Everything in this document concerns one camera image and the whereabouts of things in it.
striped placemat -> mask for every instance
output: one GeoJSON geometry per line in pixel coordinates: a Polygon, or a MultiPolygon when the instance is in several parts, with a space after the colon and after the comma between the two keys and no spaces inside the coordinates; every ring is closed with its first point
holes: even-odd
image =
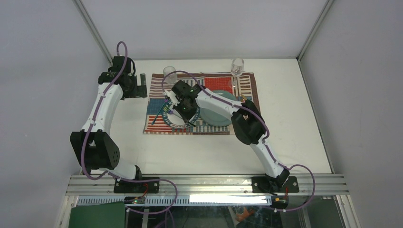
{"type": "MultiPolygon", "coordinates": [[[[238,86],[233,89],[229,86],[232,75],[230,73],[197,73],[193,74],[200,84],[214,90],[225,90],[232,93],[239,101],[242,100],[242,95],[247,97],[255,103],[259,109],[258,92],[256,89],[256,81],[253,73],[243,73],[238,78],[238,86]]],[[[232,124],[224,127],[215,127],[207,124],[199,118],[194,124],[186,129],[173,129],[168,126],[164,121],[161,114],[158,115],[154,125],[151,125],[155,116],[160,111],[162,105],[165,103],[164,95],[161,89],[161,81],[163,75],[153,74],[151,78],[151,88],[148,99],[147,115],[145,118],[144,134],[234,134],[232,124]]],[[[194,86],[195,81],[187,75],[178,75],[178,79],[186,82],[190,86],[194,86]]],[[[164,85],[165,90],[170,90],[172,86],[164,85]]]]}

drinking glass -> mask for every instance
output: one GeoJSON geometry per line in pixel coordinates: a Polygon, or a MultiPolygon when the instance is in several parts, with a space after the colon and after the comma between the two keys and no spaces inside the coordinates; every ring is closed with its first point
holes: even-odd
{"type": "Polygon", "coordinates": [[[238,86],[238,77],[242,75],[243,69],[245,66],[245,62],[241,58],[235,58],[232,60],[231,64],[231,74],[232,78],[229,82],[229,86],[233,89],[236,89],[238,86]]]}
{"type": "MultiPolygon", "coordinates": [[[[167,66],[164,68],[163,74],[164,74],[164,76],[167,76],[170,72],[173,72],[173,71],[176,71],[176,69],[174,67],[167,66]]],[[[177,80],[178,80],[178,76],[176,75],[176,73],[173,73],[165,79],[165,82],[168,83],[169,85],[174,85],[177,80]]]]}

wine glass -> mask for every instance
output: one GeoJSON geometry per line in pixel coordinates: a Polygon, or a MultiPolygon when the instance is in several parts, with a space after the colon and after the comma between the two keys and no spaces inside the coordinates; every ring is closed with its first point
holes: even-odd
{"type": "Polygon", "coordinates": [[[231,64],[232,78],[229,82],[230,88],[236,89],[238,85],[238,77],[242,75],[245,62],[241,58],[235,58],[231,64]]]}

teal plate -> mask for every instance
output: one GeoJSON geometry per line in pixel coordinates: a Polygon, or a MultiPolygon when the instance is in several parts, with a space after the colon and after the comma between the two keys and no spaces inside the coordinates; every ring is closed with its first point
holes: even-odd
{"type": "MultiPolygon", "coordinates": [[[[224,90],[215,90],[215,94],[228,98],[230,100],[236,101],[237,98],[231,93],[224,90]]],[[[224,127],[231,124],[231,120],[225,118],[224,116],[208,110],[205,108],[200,109],[200,117],[208,124],[216,127],[224,127]]]]}

white wall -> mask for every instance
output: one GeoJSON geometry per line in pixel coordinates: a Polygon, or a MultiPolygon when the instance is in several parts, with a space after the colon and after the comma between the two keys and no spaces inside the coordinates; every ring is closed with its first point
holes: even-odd
{"type": "Polygon", "coordinates": [[[296,57],[326,0],[83,0],[111,53],[137,59],[296,57]]]}
{"type": "Polygon", "coordinates": [[[53,227],[108,64],[70,0],[0,3],[0,223],[53,227]]]}
{"type": "Polygon", "coordinates": [[[363,227],[402,227],[403,1],[335,1],[302,69],[363,227]]]}

